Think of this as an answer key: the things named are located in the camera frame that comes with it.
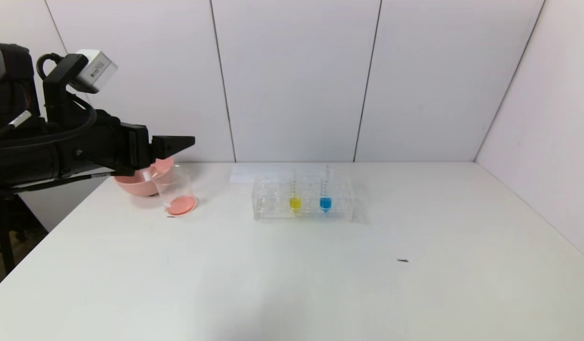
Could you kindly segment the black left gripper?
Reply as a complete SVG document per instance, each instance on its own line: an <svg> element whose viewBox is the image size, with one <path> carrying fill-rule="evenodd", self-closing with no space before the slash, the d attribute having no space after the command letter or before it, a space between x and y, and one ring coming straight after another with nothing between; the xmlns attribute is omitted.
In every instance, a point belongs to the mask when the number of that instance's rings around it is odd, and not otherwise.
<svg viewBox="0 0 584 341"><path fill-rule="evenodd" d="M146 126L123 123L101 109L96 113L92 127L58 143L61 177L99 168L132 175L153 160L166 160L195 144L194 136L154 135L150 147Z"/></svg>

